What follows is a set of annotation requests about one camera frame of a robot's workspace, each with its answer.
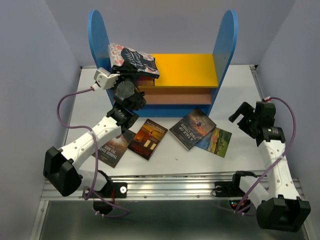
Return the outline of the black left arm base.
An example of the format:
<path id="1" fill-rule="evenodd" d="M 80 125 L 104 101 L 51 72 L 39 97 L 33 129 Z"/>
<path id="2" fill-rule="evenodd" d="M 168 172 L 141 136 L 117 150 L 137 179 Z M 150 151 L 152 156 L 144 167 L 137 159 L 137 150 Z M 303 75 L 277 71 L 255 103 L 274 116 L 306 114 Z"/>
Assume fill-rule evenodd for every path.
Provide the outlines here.
<path id="1" fill-rule="evenodd" d="M 97 171 L 104 180 L 101 190 L 94 190 L 91 186 L 85 186 L 82 191 L 84 200 L 98 199 L 93 201 L 92 209 L 96 216 L 102 218 L 122 218 L 127 216 L 130 211 L 116 204 L 116 198 L 126 198 L 128 184 L 126 182 L 113 182 L 113 180 L 102 170 Z"/>

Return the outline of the Animal Farm book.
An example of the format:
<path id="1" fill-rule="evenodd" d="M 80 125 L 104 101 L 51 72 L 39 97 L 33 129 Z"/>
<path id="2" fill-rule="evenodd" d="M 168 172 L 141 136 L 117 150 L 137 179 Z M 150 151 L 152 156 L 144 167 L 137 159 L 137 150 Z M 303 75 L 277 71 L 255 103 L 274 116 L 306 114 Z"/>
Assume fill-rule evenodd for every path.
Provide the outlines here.
<path id="1" fill-rule="evenodd" d="M 232 133 L 215 127 L 196 146 L 222 158 L 225 157 Z"/>

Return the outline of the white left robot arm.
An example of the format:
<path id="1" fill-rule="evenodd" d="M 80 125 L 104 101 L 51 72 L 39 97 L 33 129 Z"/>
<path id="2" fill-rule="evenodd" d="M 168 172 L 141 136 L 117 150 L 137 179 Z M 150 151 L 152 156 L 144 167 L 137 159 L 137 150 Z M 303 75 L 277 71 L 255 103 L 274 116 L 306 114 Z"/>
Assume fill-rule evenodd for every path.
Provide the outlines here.
<path id="1" fill-rule="evenodd" d="M 135 112 L 146 105 L 145 92 L 140 91 L 137 81 L 140 73 L 129 62 L 114 65 L 111 72 L 100 67 L 94 75 L 94 84 L 81 93 L 96 90 L 114 91 L 112 109 L 94 126 L 80 125 L 86 133 L 60 148 L 51 147 L 45 153 L 43 176 L 63 196 L 67 197 L 79 189 L 88 191 L 87 197 L 94 192 L 100 197 L 111 193 L 111 179 L 99 170 L 95 160 L 94 171 L 83 171 L 81 166 L 108 141 L 120 136 L 137 121 Z"/>

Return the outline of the Little Women floral book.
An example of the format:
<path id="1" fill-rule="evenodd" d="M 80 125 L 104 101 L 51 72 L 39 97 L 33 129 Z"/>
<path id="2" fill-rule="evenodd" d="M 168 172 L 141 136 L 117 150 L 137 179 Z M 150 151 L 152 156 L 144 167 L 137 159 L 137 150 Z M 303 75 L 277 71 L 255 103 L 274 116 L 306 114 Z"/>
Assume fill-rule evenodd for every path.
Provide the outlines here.
<path id="1" fill-rule="evenodd" d="M 160 77 L 156 59 L 151 54 L 116 43 L 108 45 L 108 53 L 111 67 L 124 67 L 125 63 L 127 63 L 136 68 L 141 75 L 154 79 Z"/>

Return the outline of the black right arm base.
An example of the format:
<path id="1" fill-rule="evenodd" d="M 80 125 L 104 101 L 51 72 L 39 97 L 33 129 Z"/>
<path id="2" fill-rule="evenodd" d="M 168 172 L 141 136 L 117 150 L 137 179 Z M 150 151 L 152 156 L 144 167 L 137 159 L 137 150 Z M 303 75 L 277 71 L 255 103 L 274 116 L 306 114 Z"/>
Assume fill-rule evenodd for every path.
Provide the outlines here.
<path id="1" fill-rule="evenodd" d="M 231 181 L 216 181 L 214 183 L 214 189 L 211 191 L 211 194 L 218 198 L 243 197 L 245 195 L 245 192 L 243 192 L 239 187 L 241 177 L 257 178 L 258 176 L 251 171 L 236 171 L 235 174 L 233 174 Z M 239 202 L 240 200 L 229 200 L 229 205 L 233 210 L 235 210 L 239 205 Z M 250 204 L 251 201 L 247 197 L 241 204 L 239 210 L 246 208 Z"/>

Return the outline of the blue yellow wooden bookshelf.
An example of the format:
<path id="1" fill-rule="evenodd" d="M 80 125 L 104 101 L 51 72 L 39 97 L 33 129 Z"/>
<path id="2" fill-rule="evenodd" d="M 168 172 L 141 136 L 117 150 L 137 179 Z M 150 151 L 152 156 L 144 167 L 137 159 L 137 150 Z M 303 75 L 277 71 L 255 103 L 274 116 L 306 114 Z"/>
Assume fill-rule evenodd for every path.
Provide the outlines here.
<path id="1" fill-rule="evenodd" d="M 109 37 L 101 13 L 94 9 L 87 21 L 90 51 L 98 68 L 112 71 Z M 160 72 L 154 86 L 138 86 L 145 92 L 141 117 L 183 117 L 195 107 L 210 113 L 233 58 L 238 38 L 234 10 L 225 12 L 212 53 L 151 53 Z M 107 89 L 111 102 L 114 91 Z"/>

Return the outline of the Edward Tulane orange book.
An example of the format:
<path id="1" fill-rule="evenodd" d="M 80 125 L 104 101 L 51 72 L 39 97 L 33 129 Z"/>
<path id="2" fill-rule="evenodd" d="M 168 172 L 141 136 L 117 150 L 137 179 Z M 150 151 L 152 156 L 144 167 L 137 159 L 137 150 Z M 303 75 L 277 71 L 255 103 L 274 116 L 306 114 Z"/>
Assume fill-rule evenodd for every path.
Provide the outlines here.
<path id="1" fill-rule="evenodd" d="M 149 161 L 168 129 L 147 119 L 136 133 L 127 149 Z"/>

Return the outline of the Three Days to See book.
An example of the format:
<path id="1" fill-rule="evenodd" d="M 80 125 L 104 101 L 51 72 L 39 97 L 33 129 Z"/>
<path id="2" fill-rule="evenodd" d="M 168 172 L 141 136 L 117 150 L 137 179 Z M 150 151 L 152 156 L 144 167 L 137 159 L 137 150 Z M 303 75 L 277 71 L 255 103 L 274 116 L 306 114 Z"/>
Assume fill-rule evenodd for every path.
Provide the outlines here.
<path id="1" fill-rule="evenodd" d="M 135 135 L 135 132 L 127 130 L 122 135 L 111 139 L 98 149 L 98 159 L 115 168 Z"/>

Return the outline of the Jane Eyre book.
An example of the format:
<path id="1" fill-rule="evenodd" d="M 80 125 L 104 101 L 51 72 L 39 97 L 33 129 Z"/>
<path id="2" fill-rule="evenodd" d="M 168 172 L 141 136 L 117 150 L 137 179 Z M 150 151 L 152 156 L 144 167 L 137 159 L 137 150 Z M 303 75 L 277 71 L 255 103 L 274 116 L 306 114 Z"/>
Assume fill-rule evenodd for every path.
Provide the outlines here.
<path id="1" fill-rule="evenodd" d="M 141 75 L 139 76 L 137 80 L 138 86 L 147 86 L 147 87 L 153 87 L 155 85 L 155 79 L 150 76 Z"/>

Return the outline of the aluminium mounting rail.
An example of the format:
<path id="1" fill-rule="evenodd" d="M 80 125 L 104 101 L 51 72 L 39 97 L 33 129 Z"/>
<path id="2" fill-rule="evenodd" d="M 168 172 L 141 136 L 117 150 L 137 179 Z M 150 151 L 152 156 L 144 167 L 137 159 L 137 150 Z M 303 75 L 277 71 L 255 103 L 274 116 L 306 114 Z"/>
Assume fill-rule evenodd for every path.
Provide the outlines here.
<path id="1" fill-rule="evenodd" d="M 204 175 L 169 176 L 112 176 L 114 183 L 127 183 L 127 197 L 117 201 L 179 201 L 179 200 L 229 200 L 228 197 L 215 197 L 212 191 L 215 182 L 229 182 L 232 172 L 219 172 Z M 82 190 L 63 197 L 49 181 L 45 181 L 40 197 L 41 201 L 80 201 Z"/>

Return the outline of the Tale of Two Cities book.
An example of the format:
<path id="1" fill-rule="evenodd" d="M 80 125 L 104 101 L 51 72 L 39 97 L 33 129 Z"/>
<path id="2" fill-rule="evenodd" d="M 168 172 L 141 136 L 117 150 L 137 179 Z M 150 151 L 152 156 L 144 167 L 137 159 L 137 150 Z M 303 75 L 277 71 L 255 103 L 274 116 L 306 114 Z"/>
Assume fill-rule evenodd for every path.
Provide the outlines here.
<path id="1" fill-rule="evenodd" d="M 197 107 L 171 127 L 169 131 L 189 151 L 216 126 L 216 123 Z"/>

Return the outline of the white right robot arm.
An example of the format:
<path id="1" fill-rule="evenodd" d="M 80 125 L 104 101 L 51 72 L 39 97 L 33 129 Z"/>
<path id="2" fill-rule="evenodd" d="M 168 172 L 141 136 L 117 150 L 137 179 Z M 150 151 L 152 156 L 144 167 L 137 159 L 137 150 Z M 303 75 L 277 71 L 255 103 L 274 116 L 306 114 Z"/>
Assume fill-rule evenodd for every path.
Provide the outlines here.
<path id="1" fill-rule="evenodd" d="M 243 102 L 228 119 L 234 122 L 240 115 L 238 127 L 256 141 L 265 171 L 257 176 L 250 171 L 237 171 L 230 182 L 231 192 L 243 195 L 241 202 L 250 200 L 256 208 L 260 228 L 298 232 L 311 212 L 310 203 L 302 200 L 290 173 L 286 159 L 284 131 L 275 126 L 276 106 L 264 99 L 251 106 Z"/>

